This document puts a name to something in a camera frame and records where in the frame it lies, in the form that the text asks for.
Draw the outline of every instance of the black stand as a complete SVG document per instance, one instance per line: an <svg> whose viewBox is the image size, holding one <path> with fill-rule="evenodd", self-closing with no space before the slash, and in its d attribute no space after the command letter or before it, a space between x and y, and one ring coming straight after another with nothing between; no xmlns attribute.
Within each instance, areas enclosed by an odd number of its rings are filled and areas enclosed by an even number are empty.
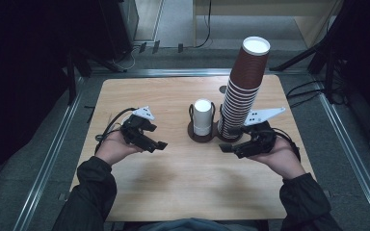
<svg viewBox="0 0 370 231"><path fill-rule="evenodd" d="M298 56L292 58L291 60L287 61L284 64L281 64L276 67L269 68L272 71L283 71L286 68L292 66L300 62L301 60L309 57L310 55L314 55L310 64L307 67L308 73L310 74L318 74L321 69L323 68L324 64L327 64L327 72L326 72L326 80L325 80L325 91L324 94L326 95L329 102L332 104L332 79L333 79L333 71L334 65L336 61L336 44L339 42L342 35L345 33L344 30L346 25L348 25L350 20L350 11L354 6L355 0L345 0L343 2L343 6L341 8L340 13L338 14L337 18L332 23L330 29L328 30L327 34L324 38L312 46L311 48L307 49L303 53L299 54Z"/></svg>
<svg viewBox="0 0 370 231"><path fill-rule="evenodd" d="M66 23L64 16L59 13L57 5L50 5L47 7L46 17L50 28L57 35L59 42L65 50L69 89L68 105L73 102L77 95L74 67L78 69L83 77L90 77L92 69L90 68L88 59L91 59L113 72L121 72L113 64L109 64L95 54L77 45L78 42L75 41L72 30L68 27L69 24Z"/></svg>

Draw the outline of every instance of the wooden table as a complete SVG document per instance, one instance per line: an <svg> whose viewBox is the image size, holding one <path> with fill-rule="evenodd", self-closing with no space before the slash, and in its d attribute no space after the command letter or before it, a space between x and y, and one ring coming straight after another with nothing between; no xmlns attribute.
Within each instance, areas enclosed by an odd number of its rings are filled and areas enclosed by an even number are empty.
<svg viewBox="0 0 370 231"><path fill-rule="evenodd" d="M208 98L217 108L224 102L220 86L228 77L117 79L104 82L78 165L94 153L95 135L113 117L130 107L149 106L156 117L155 141L168 143L165 150L128 156L113 166L118 195L109 221L152 221L177 218L269 219L284 218L278 198L281 177L266 166L223 153L215 138L208 143L192 141L187 134L188 108ZM253 104L254 109L285 107L270 120L287 132L301 149L307 172L312 167L279 79L266 75ZM215 120L219 119L218 110ZM240 141L247 141L245 135ZM72 186L78 184L76 176Z"/></svg>

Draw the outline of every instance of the person's left hand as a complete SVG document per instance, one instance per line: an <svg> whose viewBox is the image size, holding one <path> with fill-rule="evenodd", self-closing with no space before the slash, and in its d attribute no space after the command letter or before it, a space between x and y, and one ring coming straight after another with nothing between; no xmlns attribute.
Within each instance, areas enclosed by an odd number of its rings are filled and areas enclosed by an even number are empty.
<svg viewBox="0 0 370 231"><path fill-rule="evenodd" d="M143 150L133 144L127 144L121 131L116 131L108 135L98 148L95 156L112 166L136 152L143 152Z"/></svg>

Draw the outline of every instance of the person's right hand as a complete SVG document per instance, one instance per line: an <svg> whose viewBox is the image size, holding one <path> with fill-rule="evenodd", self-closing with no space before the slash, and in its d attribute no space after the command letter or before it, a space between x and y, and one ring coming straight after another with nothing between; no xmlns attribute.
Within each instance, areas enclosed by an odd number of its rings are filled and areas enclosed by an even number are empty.
<svg viewBox="0 0 370 231"><path fill-rule="evenodd" d="M305 170L294 154L290 143L280 137L277 137L272 151L251 156L249 159L265 164L286 180L305 174Z"/></svg>

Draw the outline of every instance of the dark round coaster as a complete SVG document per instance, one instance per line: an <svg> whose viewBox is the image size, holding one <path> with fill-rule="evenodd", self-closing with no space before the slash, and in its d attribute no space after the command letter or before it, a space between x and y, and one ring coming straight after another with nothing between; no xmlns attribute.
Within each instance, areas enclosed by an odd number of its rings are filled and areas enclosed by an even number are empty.
<svg viewBox="0 0 370 231"><path fill-rule="evenodd" d="M242 138L243 135L240 135L239 137L237 137L235 139L227 139L219 133L219 131L218 131L218 122L214 122L212 124L212 133L211 134L208 134L206 136L198 136L197 134L194 133L194 125L192 124L192 122L189 122L189 124L188 124L188 136L193 141L196 141L196 142L209 142L209 141L212 141L212 139L214 139L215 137L217 137L221 141L225 141L225 142L236 142L236 141L239 141Z"/></svg>
<svg viewBox="0 0 370 231"><path fill-rule="evenodd" d="M211 141L215 136L214 136L214 130L215 130L215 123L212 124L214 126L212 128L212 133L208 134L206 136L198 136L197 134L194 133L194 124L192 122L189 122L188 124L188 136L196 142L209 142Z"/></svg>

